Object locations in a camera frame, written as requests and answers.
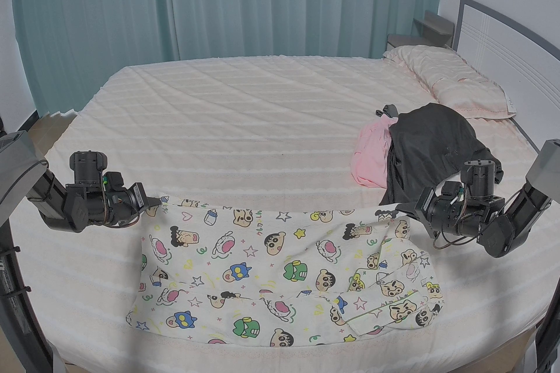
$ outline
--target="bed sheet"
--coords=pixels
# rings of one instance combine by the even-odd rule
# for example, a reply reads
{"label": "bed sheet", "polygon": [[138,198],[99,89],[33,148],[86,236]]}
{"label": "bed sheet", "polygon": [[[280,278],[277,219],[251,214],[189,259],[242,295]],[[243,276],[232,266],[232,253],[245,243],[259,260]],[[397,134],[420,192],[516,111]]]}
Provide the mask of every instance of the bed sheet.
{"label": "bed sheet", "polygon": [[[358,132],[384,104],[409,112],[435,100],[388,60],[243,57],[128,67],[113,75],[48,153],[62,183],[77,150],[108,156],[125,184],[213,204],[311,211],[374,206],[384,190],[349,170]],[[470,119],[501,160],[508,197],[536,154],[510,121]],[[49,230],[22,201],[12,215],[18,258],[46,336],[68,361],[117,372],[446,372],[492,351],[544,314],[560,273],[558,206],[502,259],[476,244],[429,251],[447,306],[427,328],[312,349],[196,344],[131,329],[140,227]]]}

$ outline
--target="yellow star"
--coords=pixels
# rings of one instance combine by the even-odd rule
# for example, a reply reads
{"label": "yellow star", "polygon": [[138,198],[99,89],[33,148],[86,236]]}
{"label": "yellow star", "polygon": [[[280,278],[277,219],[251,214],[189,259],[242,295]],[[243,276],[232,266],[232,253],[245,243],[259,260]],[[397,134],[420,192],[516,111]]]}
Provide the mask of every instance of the yellow star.
{"label": "yellow star", "polygon": [[295,236],[297,236],[298,239],[301,239],[305,236],[305,230],[302,229],[298,229],[295,233]]}

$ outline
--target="pillowcase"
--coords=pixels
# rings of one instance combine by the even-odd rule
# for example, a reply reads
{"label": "pillowcase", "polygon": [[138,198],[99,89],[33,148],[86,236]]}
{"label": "pillowcase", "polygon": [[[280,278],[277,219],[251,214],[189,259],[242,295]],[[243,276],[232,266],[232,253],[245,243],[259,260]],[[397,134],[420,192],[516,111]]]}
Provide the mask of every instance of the pillowcase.
{"label": "pillowcase", "polygon": [[409,69],[436,100],[465,118],[503,119],[515,108],[502,88],[473,69],[455,51],[405,45],[383,56]]}

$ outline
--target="pink garment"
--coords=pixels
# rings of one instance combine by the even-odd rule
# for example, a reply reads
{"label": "pink garment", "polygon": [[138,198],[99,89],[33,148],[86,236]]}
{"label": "pink garment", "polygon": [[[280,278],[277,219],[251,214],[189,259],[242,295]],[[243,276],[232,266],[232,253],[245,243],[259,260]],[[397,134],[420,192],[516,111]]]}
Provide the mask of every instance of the pink garment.
{"label": "pink garment", "polygon": [[360,131],[350,162],[354,180],[369,188],[387,188],[387,154],[391,147],[389,126],[399,119],[383,114]]}

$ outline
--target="green cartoon character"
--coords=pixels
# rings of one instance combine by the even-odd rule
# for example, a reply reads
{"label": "green cartoon character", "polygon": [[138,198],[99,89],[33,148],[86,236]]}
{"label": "green cartoon character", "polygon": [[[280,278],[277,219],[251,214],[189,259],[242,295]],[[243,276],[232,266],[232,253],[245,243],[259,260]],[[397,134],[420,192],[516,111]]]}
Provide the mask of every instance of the green cartoon character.
{"label": "green cartoon character", "polygon": [[259,332],[259,322],[254,321],[250,317],[243,317],[234,322],[234,334],[243,339],[247,339],[248,337],[255,338],[259,335]]}
{"label": "green cartoon character", "polygon": [[291,281],[304,281],[307,277],[307,264],[300,260],[292,261],[284,266],[284,278]]}

